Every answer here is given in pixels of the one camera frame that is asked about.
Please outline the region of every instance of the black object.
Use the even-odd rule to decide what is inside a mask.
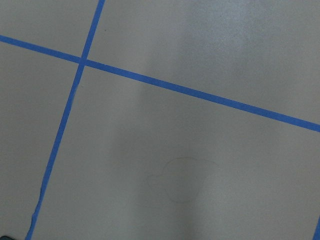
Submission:
[[[0,240],[14,240],[14,239],[8,236],[2,236],[0,237]]]

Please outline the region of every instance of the gray floor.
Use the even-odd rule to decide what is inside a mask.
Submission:
[[[80,56],[97,1],[0,2]],[[106,1],[89,59],[319,123],[320,2]],[[77,64],[0,43],[0,235],[24,239]],[[312,239],[320,135],[85,67],[33,240]]]

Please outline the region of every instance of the blue tape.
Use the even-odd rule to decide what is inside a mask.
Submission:
[[[320,240],[320,217],[318,220],[318,224],[316,225],[312,240]]]
[[[47,55],[50,55],[50,56],[53,56],[53,57],[56,57],[56,58],[60,58],[60,59],[64,59],[64,60],[67,60],[67,61],[70,61],[70,62],[74,62],[74,63],[77,63],[77,64],[80,61],[80,57],[78,57],[78,56],[73,56],[71,54],[67,54],[67,53],[64,53],[64,52],[61,52],[61,51],[56,51],[56,50],[53,50],[53,49],[50,49],[50,48],[46,48],[46,47],[43,47],[43,46],[38,46],[38,45],[35,45],[35,44],[32,44],[32,43],[28,43],[28,42],[25,42],[25,41],[20,41],[20,40],[13,39],[11,37],[7,37],[7,36],[3,36],[3,35],[0,35],[0,42],[4,42],[4,43],[7,43],[7,44],[18,46],[18,47],[21,47],[21,48],[24,48],[24,49],[29,49],[29,50],[32,50],[32,51],[35,51],[35,52],[38,52],[38,53],[47,54]]]
[[[73,80],[73,84],[72,84],[72,87],[71,87],[71,90],[70,90],[70,94],[69,94],[69,97],[67,99],[67,102],[66,102],[66,105],[65,105],[65,108],[64,108],[64,112],[63,112],[63,115],[62,115],[62,118],[61,118],[61,121],[60,121],[59,129],[57,131],[57,134],[56,134],[56,137],[55,137],[55,140],[54,140],[54,144],[53,144],[53,147],[52,147],[52,150],[51,150],[51,153],[50,153],[50,157],[49,157],[49,160],[48,160],[45,172],[44,172],[44,176],[43,176],[42,184],[41,184],[41,189],[40,189],[40,196],[39,196],[37,205],[35,207],[34,213],[32,214],[31,225],[30,225],[29,231],[28,231],[28,233],[27,233],[27,235],[25,237],[25,240],[31,240],[32,239],[32,235],[33,235],[33,232],[35,230],[35,226],[36,226],[36,223],[37,223],[37,219],[38,219],[38,215],[39,215],[39,212],[40,212],[40,209],[41,209],[41,205],[42,205],[42,202],[44,200],[46,189],[47,189],[47,186],[48,186],[48,183],[49,183],[50,175],[51,175],[51,172],[52,172],[52,169],[53,169],[53,166],[54,166],[57,154],[58,154],[59,146],[60,146],[62,137],[64,135],[64,131],[66,129],[66,125],[67,125],[67,121],[68,121],[69,114],[70,114],[70,111],[71,111],[72,103],[74,101],[75,94],[76,94],[76,91],[77,91],[77,87],[78,87],[78,85],[80,83],[80,80],[81,80],[81,77],[82,77],[82,73],[83,73],[84,68],[85,68],[86,59],[88,57],[88,54],[89,54],[89,51],[90,51],[90,47],[91,47],[92,41],[93,41],[94,36],[95,36],[95,32],[96,32],[96,29],[97,29],[97,26],[98,26],[99,18],[100,18],[104,3],[105,3],[105,0],[99,0],[98,5],[96,7],[96,10],[95,10],[95,13],[94,13],[94,16],[93,16],[93,20],[92,20],[92,23],[91,23],[91,27],[90,27],[88,36],[87,36],[85,44],[84,44],[82,55],[81,55],[81,58],[79,60],[79,65],[78,65],[78,68],[76,70],[76,74],[75,74],[75,77],[74,77],[74,80]]]
[[[172,90],[178,93],[186,94],[189,96],[193,96],[199,99],[207,100],[213,103],[221,104],[227,107],[231,107],[234,109],[239,109],[248,113],[260,115],[269,119],[274,119],[280,122],[284,122],[287,124],[295,125],[301,128],[309,129],[312,131],[320,132],[320,125],[305,121],[299,118],[295,118],[292,116],[287,116],[275,111],[266,110],[257,106],[248,105],[239,101],[234,101],[231,99],[227,99],[221,96],[216,96],[213,94],[209,94],[203,91],[195,90],[192,88],[188,88],[185,86],[177,85],[171,82],[159,80],[153,77],[141,75],[135,72],[127,71],[121,68],[117,68],[114,66],[105,65],[96,61],[86,60],[86,65],[88,67],[92,67],[95,69],[99,69],[108,73],[116,74],[122,77],[126,77],[129,79],[137,80],[146,84],[151,84],[163,89]]]

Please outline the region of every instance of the floor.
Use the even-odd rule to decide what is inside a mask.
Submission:
[[[0,236],[311,240],[319,11],[2,0]]]

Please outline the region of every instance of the concrete floor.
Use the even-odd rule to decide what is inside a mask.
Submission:
[[[96,0],[0,1],[81,56]],[[320,123],[320,2],[107,0],[88,59]],[[0,42],[0,235],[25,238],[77,64]],[[85,67],[33,240],[302,240],[316,131]]]

